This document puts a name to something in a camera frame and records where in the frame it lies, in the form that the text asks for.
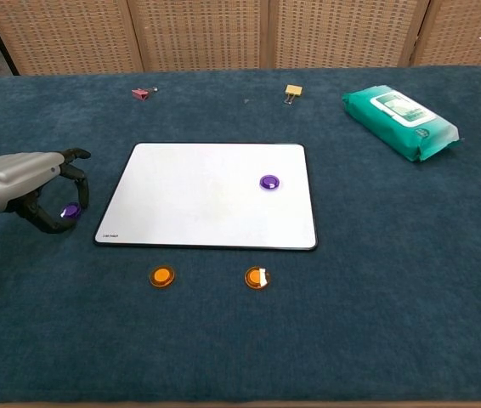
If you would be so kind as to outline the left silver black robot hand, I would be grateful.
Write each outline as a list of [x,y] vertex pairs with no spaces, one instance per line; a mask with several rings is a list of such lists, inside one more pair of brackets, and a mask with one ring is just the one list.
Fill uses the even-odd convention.
[[71,163],[86,160],[91,153],[81,148],[52,152],[20,152],[0,156],[0,213],[17,213],[46,234],[61,234],[75,227],[77,218],[53,217],[38,203],[43,187],[62,177],[74,182],[77,207],[89,204],[88,179]]

